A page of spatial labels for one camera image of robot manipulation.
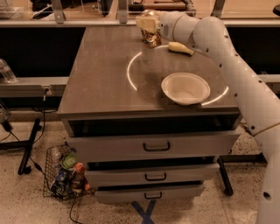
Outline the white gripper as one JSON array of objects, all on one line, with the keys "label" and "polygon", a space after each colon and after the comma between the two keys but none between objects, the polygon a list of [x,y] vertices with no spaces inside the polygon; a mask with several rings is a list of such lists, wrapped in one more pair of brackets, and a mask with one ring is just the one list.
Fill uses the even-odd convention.
[{"label": "white gripper", "polygon": [[164,39],[184,42],[187,39],[185,34],[185,18],[186,14],[178,11],[160,12],[159,20],[154,15],[137,16],[136,26],[149,33],[156,33],[159,22],[159,31]]}]

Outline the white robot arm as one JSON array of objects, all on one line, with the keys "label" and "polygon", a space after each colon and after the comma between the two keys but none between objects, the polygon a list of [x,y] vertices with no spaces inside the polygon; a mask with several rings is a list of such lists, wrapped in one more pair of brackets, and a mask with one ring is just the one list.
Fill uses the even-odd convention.
[{"label": "white robot arm", "polygon": [[235,50],[217,17],[198,19],[178,11],[146,11],[136,25],[205,54],[219,68],[268,164],[256,224],[280,221],[280,100]]}]

